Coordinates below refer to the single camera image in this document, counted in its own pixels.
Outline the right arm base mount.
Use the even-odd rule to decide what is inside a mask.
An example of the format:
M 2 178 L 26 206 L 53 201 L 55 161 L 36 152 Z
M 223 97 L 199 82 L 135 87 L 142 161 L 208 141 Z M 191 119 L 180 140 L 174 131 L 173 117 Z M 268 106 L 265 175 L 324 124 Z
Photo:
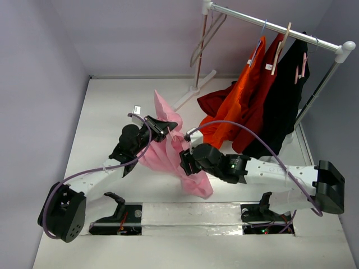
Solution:
M 258 203 L 242 203 L 241 220 L 244 235 L 292 234 L 292 214 L 277 214 L 269 209 L 271 192 L 262 195 Z

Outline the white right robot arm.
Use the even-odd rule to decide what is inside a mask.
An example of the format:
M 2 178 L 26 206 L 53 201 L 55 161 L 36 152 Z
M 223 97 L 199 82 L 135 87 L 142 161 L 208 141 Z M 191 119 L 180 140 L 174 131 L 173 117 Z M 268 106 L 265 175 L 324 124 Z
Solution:
M 268 186 L 258 206 L 265 220 L 305 208 L 344 213 L 345 179 L 329 161 L 321 160 L 317 166 L 281 166 L 246 155 L 224 155 L 207 143 L 180 152 L 180 160 L 187 175 L 204 171 L 230 184 Z

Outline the pink t shirt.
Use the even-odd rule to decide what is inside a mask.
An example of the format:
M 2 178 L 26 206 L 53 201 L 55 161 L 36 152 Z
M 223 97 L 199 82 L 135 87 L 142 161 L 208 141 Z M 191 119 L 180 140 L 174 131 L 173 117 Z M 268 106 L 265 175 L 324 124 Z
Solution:
M 154 106 L 158 120 L 177 122 L 178 126 L 174 130 L 181 132 L 183 125 L 181 116 L 171 108 L 157 91 L 154 91 Z M 174 142 L 170 135 L 167 135 L 162 142 L 152 141 L 139 162 L 153 171 L 161 171 L 176 176 L 181 180 L 184 192 L 207 199 L 213 194 L 213 188 L 206 172 L 201 171 L 187 176 L 180 167 L 179 154 L 188 149 L 189 145 L 186 141 Z

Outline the pink wire hanger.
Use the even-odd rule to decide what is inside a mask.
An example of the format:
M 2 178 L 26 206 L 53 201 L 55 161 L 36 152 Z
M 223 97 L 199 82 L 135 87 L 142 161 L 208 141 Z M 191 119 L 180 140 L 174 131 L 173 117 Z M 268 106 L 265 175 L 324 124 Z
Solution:
M 169 127 L 167 127 L 167 130 L 168 130 L 168 134 L 170 135 L 172 141 L 180 142 L 180 143 L 185 141 L 184 135 L 182 132 L 178 132 L 176 130 L 171 130 Z

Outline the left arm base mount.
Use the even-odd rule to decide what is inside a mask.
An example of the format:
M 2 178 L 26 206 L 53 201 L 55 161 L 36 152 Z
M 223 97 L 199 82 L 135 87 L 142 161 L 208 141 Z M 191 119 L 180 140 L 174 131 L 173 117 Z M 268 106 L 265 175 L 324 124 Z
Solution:
M 116 203 L 116 208 L 106 216 L 96 217 L 89 224 L 91 235 L 141 235 L 142 203 L 126 203 L 125 199 L 113 192 L 104 193 L 107 200 Z

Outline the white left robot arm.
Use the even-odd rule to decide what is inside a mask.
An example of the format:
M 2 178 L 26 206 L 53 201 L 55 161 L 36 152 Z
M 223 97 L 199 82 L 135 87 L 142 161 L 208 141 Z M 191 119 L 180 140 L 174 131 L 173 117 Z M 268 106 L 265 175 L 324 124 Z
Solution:
M 162 142 L 178 126 L 149 115 L 136 119 L 141 126 L 128 124 L 122 128 L 103 166 L 78 172 L 51 187 L 38 217 L 38 225 L 48 237 L 69 243 L 94 224 L 126 219 L 125 200 L 109 189 L 115 181 L 112 174 L 120 171 L 125 177 L 149 151 L 151 142 Z

